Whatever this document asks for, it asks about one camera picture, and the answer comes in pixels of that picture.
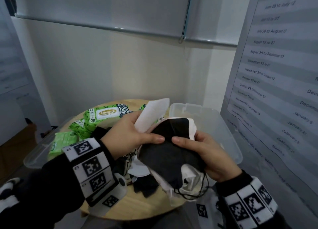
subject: black sleeve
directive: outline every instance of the black sleeve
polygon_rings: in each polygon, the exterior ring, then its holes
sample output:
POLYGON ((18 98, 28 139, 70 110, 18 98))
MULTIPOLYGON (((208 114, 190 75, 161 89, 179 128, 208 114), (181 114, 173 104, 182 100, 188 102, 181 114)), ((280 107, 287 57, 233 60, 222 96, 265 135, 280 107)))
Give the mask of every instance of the black sleeve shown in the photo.
MULTIPOLYGON (((113 167, 113 157, 104 144, 97 141, 113 167)), ((0 188, 0 224, 11 228, 53 228, 67 213, 80 208, 84 199, 72 166, 62 154, 33 172, 23 183, 15 184, 12 189, 0 188)))
MULTIPOLYGON (((252 182, 253 178, 248 175, 245 171, 242 172, 239 176, 224 181, 221 183, 216 183, 217 193, 219 195, 219 204, 218 209, 222 212, 225 217, 225 228, 239 228, 229 207, 226 204, 225 197, 234 194, 243 187, 249 185, 252 182)), ((267 229, 267 228, 286 228, 289 229, 289 225, 286 223, 284 217, 276 211, 271 219, 258 225, 258 229, 267 229)))

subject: sanicare logo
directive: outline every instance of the sanicare logo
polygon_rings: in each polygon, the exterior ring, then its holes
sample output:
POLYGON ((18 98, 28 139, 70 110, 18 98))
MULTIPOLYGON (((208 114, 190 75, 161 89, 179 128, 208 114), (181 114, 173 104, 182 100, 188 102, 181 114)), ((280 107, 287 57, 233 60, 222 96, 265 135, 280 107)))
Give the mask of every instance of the sanicare logo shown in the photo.
POLYGON ((104 111, 100 111, 98 114, 99 115, 110 115, 110 114, 114 114, 117 111, 114 109, 109 109, 109 110, 104 110, 104 111))

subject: wristband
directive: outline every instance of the wristband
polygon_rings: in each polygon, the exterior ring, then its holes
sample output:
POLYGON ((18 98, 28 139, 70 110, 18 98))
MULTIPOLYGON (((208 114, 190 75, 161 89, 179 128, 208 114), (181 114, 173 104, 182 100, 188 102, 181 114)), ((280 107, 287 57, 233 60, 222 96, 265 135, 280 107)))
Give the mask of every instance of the wristband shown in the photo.
POLYGON ((249 185, 226 196, 225 201, 241 229, 252 229, 268 221, 278 207, 256 177, 253 177, 249 185))
POLYGON ((122 187, 125 186, 122 185, 122 179, 117 179, 112 173, 105 155, 109 157, 109 151, 104 144, 102 148, 96 139, 82 140, 64 147, 63 151, 73 167, 82 193, 90 207, 95 206, 119 183, 122 187))

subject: hand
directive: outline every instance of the hand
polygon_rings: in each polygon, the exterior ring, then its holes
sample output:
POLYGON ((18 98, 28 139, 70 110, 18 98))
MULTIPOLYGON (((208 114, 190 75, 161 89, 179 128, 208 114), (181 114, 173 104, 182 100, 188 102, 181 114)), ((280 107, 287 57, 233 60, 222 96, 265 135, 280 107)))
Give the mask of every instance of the hand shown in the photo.
POLYGON ((215 181, 230 180, 242 173, 230 156, 208 134, 197 131, 195 140, 172 137, 172 142, 182 148, 197 152, 206 163, 206 173, 215 181))
POLYGON ((130 153, 133 149, 142 144, 161 144, 164 137, 157 134, 139 133, 135 129, 135 122, 142 111, 124 115, 109 130, 101 141, 105 144, 113 158, 116 160, 121 156, 130 153))

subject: black face mask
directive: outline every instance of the black face mask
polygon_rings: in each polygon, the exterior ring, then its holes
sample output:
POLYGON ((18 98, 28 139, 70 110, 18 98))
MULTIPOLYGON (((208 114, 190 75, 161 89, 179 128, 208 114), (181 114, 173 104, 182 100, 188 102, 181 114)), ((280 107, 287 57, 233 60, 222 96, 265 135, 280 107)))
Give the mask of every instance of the black face mask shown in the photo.
POLYGON ((197 152, 181 148, 171 142, 173 136, 189 139, 189 119, 167 119, 152 131, 165 137, 162 144, 144 144, 138 159, 160 175, 173 189, 183 185, 181 166, 189 164, 204 173, 205 163, 197 152))

